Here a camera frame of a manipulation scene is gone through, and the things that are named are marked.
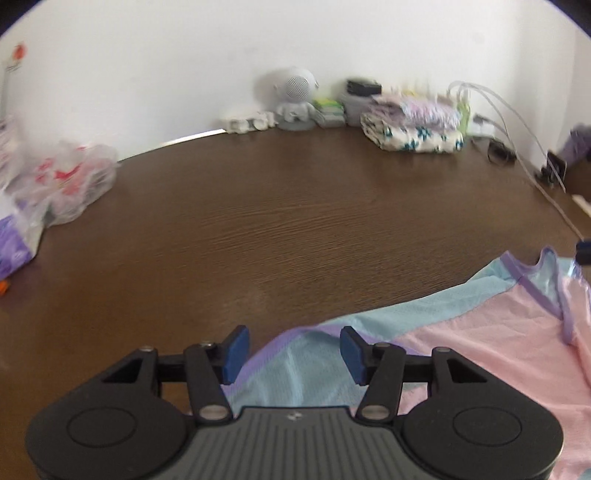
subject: brown wood grain surface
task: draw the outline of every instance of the brown wood grain surface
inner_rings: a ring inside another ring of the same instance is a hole
[[[358,129],[275,130],[126,160],[0,300],[0,478],[34,478],[24,435],[38,410],[141,345],[181,352],[245,323],[254,351],[462,283],[505,250],[534,262],[576,240],[517,168],[471,148],[395,154]]]

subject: purple fabric trim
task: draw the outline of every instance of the purple fabric trim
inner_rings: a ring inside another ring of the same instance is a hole
[[[552,315],[556,318],[562,320],[563,314],[560,307],[556,306],[552,301],[544,295],[538,287],[534,285],[534,283],[529,279],[527,276],[528,274],[536,273],[544,264],[546,255],[549,253],[554,254],[555,263],[556,263],[556,253],[552,249],[552,247],[545,247],[540,253],[540,260],[536,263],[536,265],[525,265],[517,260],[510,252],[505,252],[501,255],[501,262],[505,266],[505,268],[509,271],[511,276],[515,279],[515,281],[521,285],[523,288],[527,290],[533,299],[540,304],[544,309],[548,310]],[[556,280],[558,279],[558,265],[556,263],[556,267],[554,269]]]
[[[240,389],[249,379],[253,376],[256,372],[258,372],[267,362],[272,360],[279,352],[281,352],[289,343],[293,340],[298,338],[299,336],[309,333],[309,332],[321,332],[326,333],[335,338],[339,338],[340,331],[343,329],[344,325],[316,325],[313,327],[298,327],[291,330],[287,330],[283,332],[279,336],[275,337],[271,340],[268,344],[266,344],[261,350],[259,350],[255,355],[246,362],[238,378],[232,385],[228,385],[223,388],[224,393],[226,395],[232,394],[235,390]],[[368,343],[378,343],[383,342],[383,339],[378,339],[372,337],[371,335],[367,335],[365,333],[360,333],[361,337],[368,342]],[[422,355],[421,353],[405,347],[404,345],[400,345],[396,342],[390,342],[393,345],[398,345],[404,348],[409,355]]]
[[[543,266],[548,255],[551,255],[553,262],[553,277],[556,285],[556,294],[558,297],[558,306],[544,295],[538,287],[527,276],[528,274],[537,273]],[[563,341],[564,343],[572,343],[574,319],[570,310],[567,294],[564,291],[563,283],[560,278],[560,267],[558,266],[558,255],[552,247],[544,247],[540,252],[540,259],[536,265],[525,265],[517,260],[510,252],[505,252],[501,255],[501,261],[505,268],[509,271],[511,276],[527,290],[532,298],[540,304],[544,309],[550,312],[564,323],[563,326]]]

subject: blue gripper pad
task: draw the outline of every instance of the blue gripper pad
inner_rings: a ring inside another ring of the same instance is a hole
[[[363,364],[363,349],[344,330],[340,332],[340,356],[343,357],[353,381],[358,385],[367,385],[367,367]]]
[[[224,385],[231,385],[236,381],[236,377],[248,358],[250,346],[251,334],[247,328],[244,328],[228,345],[226,363],[222,367],[222,383]]]

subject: white cable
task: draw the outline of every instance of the white cable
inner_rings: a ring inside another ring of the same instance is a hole
[[[519,164],[521,165],[521,167],[525,171],[528,178],[531,180],[531,182],[534,184],[534,186],[540,191],[540,193],[546,198],[546,200],[548,200],[550,202],[550,205],[552,205],[556,209],[556,211],[560,214],[560,216],[563,218],[565,223],[574,232],[574,234],[577,235],[580,240],[584,240],[583,234],[579,231],[579,229],[576,227],[576,225],[570,220],[570,218],[566,215],[566,213],[560,207],[560,205],[558,205],[558,203],[556,203],[556,201],[550,195],[548,195],[548,193],[542,188],[542,186],[538,183],[538,181],[535,179],[535,177],[531,174],[531,172],[529,171],[529,169],[525,165],[523,158],[521,158],[521,155],[519,154],[519,152],[517,151],[517,148],[515,147],[515,143],[513,142],[511,137],[509,136],[509,129],[507,128],[507,123],[505,122],[505,118],[503,117],[499,108],[488,97],[488,95],[483,91],[483,89],[481,89],[476,84],[462,83],[462,85],[469,86],[471,89],[480,93],[480,95],[482,95],[484,97],[484,99],[490,104],[490,106],[493,107],[493,109],[495,110],[497,115],[499,115],[501,121],[503,122],[503,127],[505,128],[504,133],[506,134],[507,140],[509,141],[511,148],[513,148],[513,151],[515,151],[515,156],[517,157]]]
[[[481,90],[480,91],[481,94],[483,93],[483,91],[486,93],[489,93],[490,95],[494,96],[497,100],[499,100],[503,105],[505,105],[511,112],[513,112],[513,114],[519,119],[519,121],[521,121],[521,123],[523,124],[525,129],[529,132],[529,134],[534,139],[535,143],[540,148],[540,151],[542,152],[542,155],[544,156],[548,165],[552,169],[552,172],[554,172],[554,175],[556,175],[556,179],[558,180],[558,183],[559,183],[560,187],[562,188],[562,191],[566,192],[566,187],[564,186],[564,182],[562,181],[562,179],[560,178],[560,175],[556,171],[554,164],[551,161],[548,161],[548,154],[547,154],[546,150],[544,150],[544,147],[542,147],[542,143],[540,143],[540,140],[538,139],[538,137],[536,137],[534,131],[528,126],[525,119],[519,114],[519,112],[517,110],[515,110],[502,96],[500,96],[494,90],[492,90],[484,85],[479,85],[478,83],[455,81],[455,82],[452,82],[450,84],[450,86],[448,87],[448,89],[447,89],[448,93],[451,93],[452,89],[454,89],[455,87],[459,87],[460,90],[463,88],[464,89],[465,88],[473,89],[473,90],[477,90],[477,91]]]

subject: folded cloth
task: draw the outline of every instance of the folded cloth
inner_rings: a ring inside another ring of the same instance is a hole
[[[370,111],[396,127],[426,127],[435,131],[456,130],[462,116],[454,107],[409,95],[375,95]]]
[[[453,153],[464,139],[458,130],[433,131],[425,127],[397,127],[373,113],[361,115],[363,133],[382,150],[418,153]]]

